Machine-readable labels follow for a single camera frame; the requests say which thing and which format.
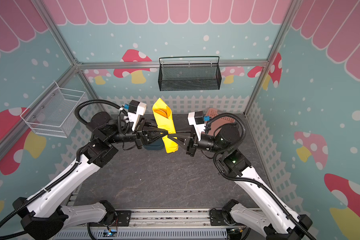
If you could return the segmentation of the yellow paper napkin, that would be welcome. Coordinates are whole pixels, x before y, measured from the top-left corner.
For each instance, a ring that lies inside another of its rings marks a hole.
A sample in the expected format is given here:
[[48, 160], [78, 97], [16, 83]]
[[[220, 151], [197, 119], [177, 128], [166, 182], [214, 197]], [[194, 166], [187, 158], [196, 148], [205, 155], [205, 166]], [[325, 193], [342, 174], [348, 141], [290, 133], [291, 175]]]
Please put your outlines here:
[[[173, 121], [173, 113], [171, 108], [161, 99], [159, 98], [153, 105], [153, 113], [155, 117], [155, 121], [158, 125], [158, 128], [164, 129], [168, 132], [168, 134], [176, 133], [175, 124]], [[168, 112], [168, 118], [164, 118], [154, 112], [155, 109], [166, 109]], [[165, 149], [168, 154], [174, 153], [179, 149], [179, 146], [171, 141], [168, 136], [163, 137], [163, 141], [165, 144]]]

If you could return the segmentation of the orange plastic spoon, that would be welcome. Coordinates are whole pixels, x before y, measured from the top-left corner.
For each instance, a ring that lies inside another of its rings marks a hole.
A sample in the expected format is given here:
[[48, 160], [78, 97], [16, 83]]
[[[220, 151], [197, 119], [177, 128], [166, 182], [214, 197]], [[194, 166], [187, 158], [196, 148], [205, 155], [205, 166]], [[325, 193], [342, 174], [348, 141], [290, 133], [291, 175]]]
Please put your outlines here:
[[166, 109], [155, 109], [154, 112], [164, 118], [168, 118], [168, 112]]

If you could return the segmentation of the dark teal plastic tub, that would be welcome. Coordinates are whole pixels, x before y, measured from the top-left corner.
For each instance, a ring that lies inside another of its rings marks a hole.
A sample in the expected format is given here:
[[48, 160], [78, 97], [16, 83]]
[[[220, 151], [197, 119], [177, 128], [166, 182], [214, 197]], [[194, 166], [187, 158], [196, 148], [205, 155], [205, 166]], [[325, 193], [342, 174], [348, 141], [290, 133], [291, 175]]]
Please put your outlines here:
[[165, 144], [162, 139], [159, 139], [149, 145], [143, 146], [143, 148], [149, 151], [160, 151], [165, 148]]

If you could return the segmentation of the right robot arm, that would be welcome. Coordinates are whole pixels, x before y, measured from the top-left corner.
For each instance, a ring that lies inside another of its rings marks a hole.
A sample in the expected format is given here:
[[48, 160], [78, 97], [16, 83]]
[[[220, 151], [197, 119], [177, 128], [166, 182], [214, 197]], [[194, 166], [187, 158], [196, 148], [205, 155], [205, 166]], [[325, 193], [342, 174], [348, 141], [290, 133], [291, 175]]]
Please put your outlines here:
[[240, 117], [222, 113], [209, 119], [203, 112], [192, 112], [188, 122], [187, 130], [169, 134], [168, 138], [190, 156], [197, 150], [213, 153], [212, 162], [219, 174], [240, 186], [262, 210], [259, 214], [231, 200], [223, 208], [229, 224], [243, 224], [268, 240], [315, 239], [309, 232], [312, 220], [288, 207], [240, 152], [239, 146], [247, 135]]

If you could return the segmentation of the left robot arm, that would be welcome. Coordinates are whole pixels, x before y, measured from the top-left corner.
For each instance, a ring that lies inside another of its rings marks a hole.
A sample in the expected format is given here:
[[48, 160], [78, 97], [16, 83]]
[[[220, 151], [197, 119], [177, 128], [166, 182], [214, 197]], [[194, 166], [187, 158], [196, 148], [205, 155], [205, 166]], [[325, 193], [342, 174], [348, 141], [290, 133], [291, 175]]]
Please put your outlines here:
[[[89, 105], [103, 104], [119, 109], [127, 121], [113, 119], [107, 112], [95, 114], [90, 122], [80, 111]], [[0, 221], [0, 240], [30, 235], [35, 240], [48, 240], [72, 226], [100, 223], [115, 224], [119, 217], [108, 201], [85, 206], [62, 206], [62, 202], [92, 174], [105, 167], [118, 153], [116, 143], [134, 142], [138, 149], [168, 135], [144, 119], [146, 104], [131, 101], [123, 107], [106, 100], [89, 100], [79, 104], [75, 117], [92, 133], [90, 141], [79, 148], [73, 162], [48, 185], [28, 198], [13, 202], [14, 211]]]

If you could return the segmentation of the pink perforated plastic basket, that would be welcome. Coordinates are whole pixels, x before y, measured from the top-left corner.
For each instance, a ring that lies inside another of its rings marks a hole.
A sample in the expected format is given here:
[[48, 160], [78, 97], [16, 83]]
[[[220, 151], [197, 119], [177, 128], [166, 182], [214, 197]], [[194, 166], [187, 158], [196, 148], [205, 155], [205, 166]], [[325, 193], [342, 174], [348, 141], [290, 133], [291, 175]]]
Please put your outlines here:
[[[215, 108], [209, 108], [207, 110], [206, 116], [209, 116], [211, 119], [213, 119], [217, 115], [220, 115], [222, 113], [224, 113], [224, 112], [221, 110], [218, 110]], [[235, 122], [235, 120], [230, 117], [222, 117], [211, 124], [211, 129], [216, 129], [224, 124], [234, 123], [234, 122]]]

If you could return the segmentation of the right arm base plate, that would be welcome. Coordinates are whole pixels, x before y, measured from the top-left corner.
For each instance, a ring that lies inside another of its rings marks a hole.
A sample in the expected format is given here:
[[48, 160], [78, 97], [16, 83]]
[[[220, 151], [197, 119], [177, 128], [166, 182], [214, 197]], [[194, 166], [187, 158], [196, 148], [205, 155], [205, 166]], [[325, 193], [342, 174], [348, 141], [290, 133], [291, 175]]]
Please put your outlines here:
[[209, 211], [211, 226], [244, 226], [244, 224], [235, 222], [229, 212], [222, 209], [212, 208]]

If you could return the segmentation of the aluminium front rail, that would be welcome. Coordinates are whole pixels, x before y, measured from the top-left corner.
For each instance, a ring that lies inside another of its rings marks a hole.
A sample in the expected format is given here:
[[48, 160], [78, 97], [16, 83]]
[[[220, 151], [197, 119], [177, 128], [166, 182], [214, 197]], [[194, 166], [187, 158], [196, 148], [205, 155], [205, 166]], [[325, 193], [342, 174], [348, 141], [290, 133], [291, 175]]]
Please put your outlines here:
[[[222, 210], [230, 213], [235, 222], [244, 224], [252, 230], [266, 235], [266, 231], [271, 229], [279, 234], [287, 234], [293, 230], [297, 224], [297, 215], [291, 210], [285, 213], [277, 210], [276, 207], [266, 204], [263, 211], [256, 212], [245, 208], [242, 204], [237, 202], [229, 202]], [[104, 219], [107, 213], [115, 212], [116, 210], [108, 203], [95, 203], [93, 205], [69, 207], [63, 206], [58, 209], [48, 218], [43, 217], [42, 223], [44, 229], [52, 230], [52, 235], [56, 235], [59, 231], [73, 226], [99, 223]], [[200, 225], [209, 217], [209, 212], [203, 210], [175, 210], [170, 212], [150, 210], [148, 212], [139, 211], [137, 214], [132, 213], [131, 221], [141, 218], [145, 224], [160, 223], [167, 225], [175, 224], [190, 224], [195, 222]]]

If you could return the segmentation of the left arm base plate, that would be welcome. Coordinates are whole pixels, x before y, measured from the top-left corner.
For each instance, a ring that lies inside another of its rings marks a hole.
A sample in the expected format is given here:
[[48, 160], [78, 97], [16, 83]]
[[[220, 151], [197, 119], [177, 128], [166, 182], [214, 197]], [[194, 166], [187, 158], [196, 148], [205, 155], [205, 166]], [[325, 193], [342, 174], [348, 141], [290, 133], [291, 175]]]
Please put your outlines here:
[[128, 227], [132, 219], [132, 211], [116, 210], [107, 213], [99, 223], [90, 223], [90, 227]]

